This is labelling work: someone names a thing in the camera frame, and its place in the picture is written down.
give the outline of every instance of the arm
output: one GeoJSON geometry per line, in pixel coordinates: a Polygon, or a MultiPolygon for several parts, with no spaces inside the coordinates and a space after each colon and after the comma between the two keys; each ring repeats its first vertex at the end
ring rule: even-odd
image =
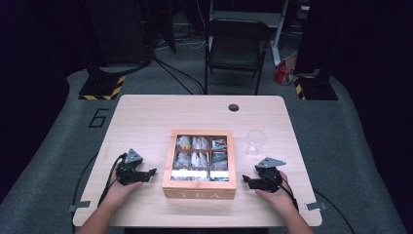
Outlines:
{"type": "MultiPolygon", "coordinates": [[[[111,181],[114,181],[115,179],[117,179],[116,170],[113,171],[111,181]]],[[[112,186],[110,186],[106,197],[103,199],[100,206],[97,207],[94,213],[76,233],[106,233],[112,215],[125,202],[128,196],[142,184],[143,182],[136,182],[129,185],[122,185],[120,182],[115,181],[112,186]]]]}
{"type": "MultiPolygon", "coordinates": [[[[286,175],[283,172],[280,172],[282,177],[287,181],[286,175]]],[[[287,183],[283,181],[282,186],[289,189],[287,183]]],[[[294,204],[291,201],[291,198],[288,194],[279,189],[275,193],[265,192],[259,189],[255,190],[255,193],[264,198],[265,200],[271,203],[271,206],[278,212],[282,219],[285,222],[286,228],[288,229],[288,233],[290,234],[297,234],[297,233],[314,233],[313,229],[307,224],[304,218],[297,212],[294,207],[294,204]]]]}

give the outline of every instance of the wooden table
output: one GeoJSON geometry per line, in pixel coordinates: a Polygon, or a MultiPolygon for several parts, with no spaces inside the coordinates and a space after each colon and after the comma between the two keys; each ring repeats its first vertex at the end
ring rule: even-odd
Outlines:
{"type": "Polygon", "coordinates": [[[158,170],[116,212],[111,226],[284,226],[269,203],[243,181],[243,175],[258,177],[254,165],[265,157],[286,162],[278,169],[288,175],[300,214],[311,226],[321,224],[319,211],[304,208],[304,203],[313,203],[316,198],[281,97],[122,96],[81,199],[91,204],[76,211],[75,225],[83,225],[96,209],[113,163],[130,148],[144,158],[139,171],[158,170]],[[236,104],[239,110],[231,111],[230,104],[236,104]],[[166,199],[162,181],[173,129],[233,131],[238,185],[234,200],[166,199]],[[246,134],[252,129],[267,135],[260,155],[255,157],[245,153],[246,134]]]}

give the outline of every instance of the wooden box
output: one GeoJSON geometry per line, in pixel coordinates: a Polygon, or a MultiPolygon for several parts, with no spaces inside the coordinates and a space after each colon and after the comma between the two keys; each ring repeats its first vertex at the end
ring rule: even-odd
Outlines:
{"type": "Polygon", "coordinates": [[[167,198],[232,200],[237,190],[231,131],[172,131],[163,189],[167,198]]]}

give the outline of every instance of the wrist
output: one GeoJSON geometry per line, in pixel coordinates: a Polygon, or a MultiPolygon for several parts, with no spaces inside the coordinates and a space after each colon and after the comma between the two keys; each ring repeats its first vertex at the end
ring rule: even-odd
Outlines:
{"type": "Polygon", "coordinates": [[[277,212],[282,217],[286,217],[287,215],[298,213],[292,203],[291,204],[283,204],[282,206],[277,208],[277,212]]]}
{"type": "Polygon", "coordinates": [[[109,202],[107,199],[103,200],[99,206],[102,210],[105,210],[109,214],[113,214],[118,210],[119,205],[109,202]]]}

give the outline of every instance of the chair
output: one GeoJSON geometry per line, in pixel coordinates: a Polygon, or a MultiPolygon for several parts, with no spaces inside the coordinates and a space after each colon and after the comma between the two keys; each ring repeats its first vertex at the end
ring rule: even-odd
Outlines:
{"type": "Polygon", "coordinates": [[[279,45],[280,51],[284,45],[285,37],[288,34],[302,35],[304,33],[311,3],[312,0],[294,0],[291,2],[291,7],[289,11],[287,11],[287,16],[284,21],[283,37],[279,45]],[[301,28],[301,30],[291,30],[291,27],[298,27],[301,28]]]}
{"type": "Polygon", "coordinates": [[[217,85],[208,83],[207,72],[209,68],[212,74],[212,69],[216,68],[250,71],[253,72],[252,78],[258,72],[254,92],[257,95],[270,35],[270,28],[261,21],[211,20],[206,26],[205,94],[208,85],[217,85]]]}

